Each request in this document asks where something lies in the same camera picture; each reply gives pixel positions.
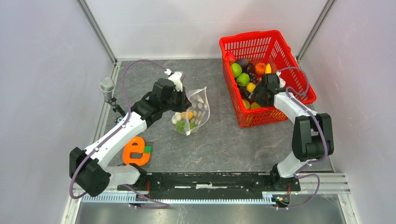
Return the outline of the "yellow green pepper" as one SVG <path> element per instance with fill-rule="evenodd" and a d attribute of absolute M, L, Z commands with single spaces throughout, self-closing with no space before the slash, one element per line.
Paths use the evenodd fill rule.
<path fill-rule="evenodd" d="M 258 105 L 256 102 L 253 102 L 253 103 L 250 105 L 250 109 L 251 109 L 251 110 L 253 110 L 253 109 L 259 109 L 259 108 L 261 108 L 261 106 Z"/>

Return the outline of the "yellow orange lemon fruit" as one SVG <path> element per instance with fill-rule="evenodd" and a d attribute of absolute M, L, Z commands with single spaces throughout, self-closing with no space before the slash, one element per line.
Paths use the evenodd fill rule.
<path fill-rule="evenodd" d="M 181 118 L 182 118 L 183 120 L 191 120 L 192 117 L 193 117 L 193 112 L 191 112 L 191 111 L 182 112 L 182 113 L 180 114 L 180 116 L 181 116 Z"/>

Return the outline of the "clear dotted zip top bag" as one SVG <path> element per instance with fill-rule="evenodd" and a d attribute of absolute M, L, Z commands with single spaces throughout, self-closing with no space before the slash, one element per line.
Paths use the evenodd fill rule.
<path fill-rule="evenodd" d="M 190 129 L 186 134 L 190 135 L 198 131 L 198 129 L 203 126 L 210 117 L 210 107 L 207 98 L 207 87 L 202 89 L 191 90 L 186 93 L 187 98 L 191 102 L 191 107 L 187 111 L 193 112 L 193 117 L 191 120 L 185 120 L 187 126 L 189 123 L 193 123 L 195 127 Z"/>

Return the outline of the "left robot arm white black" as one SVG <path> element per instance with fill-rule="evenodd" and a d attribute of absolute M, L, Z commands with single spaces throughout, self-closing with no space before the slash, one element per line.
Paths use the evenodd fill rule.
<path fill-rule="evenodd" d="M 70 152 L 70 196 L 77 198 L 73 194 L 74 184 L 92 197 L 100 195 L 107 187 L 123 184 L 130 185 L 135 190 L 143 189 L 147 178 L 136 165 L 110 167 L 110 160 L 133 137 L 161 119 L 164 112 L 184 112 L 190 106 L 191 102 L 187 99 L 180 78 L 171 75 L 169 78 L 158 79 L 152 91 L 135 102 L 126 117 L 111 131 L 85 149 L 76 147 Z"/>

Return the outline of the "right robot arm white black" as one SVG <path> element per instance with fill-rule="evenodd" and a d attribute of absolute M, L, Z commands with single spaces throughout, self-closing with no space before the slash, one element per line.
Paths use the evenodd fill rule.
<path fill-rule="evenodd" d="M 253 91 L 252 99 L 261 107 L 274 106 L 294 125 L 292 151 L 272 170 L 269 183 L 273 189 L 284 189 L 289 183 L 288 178 L 297 177 L 305 167 L 333 154 L 331 116 L 304 105 L 291 93 L 290 87 L 281 87 L 277 74 L 264 75 Z"/>

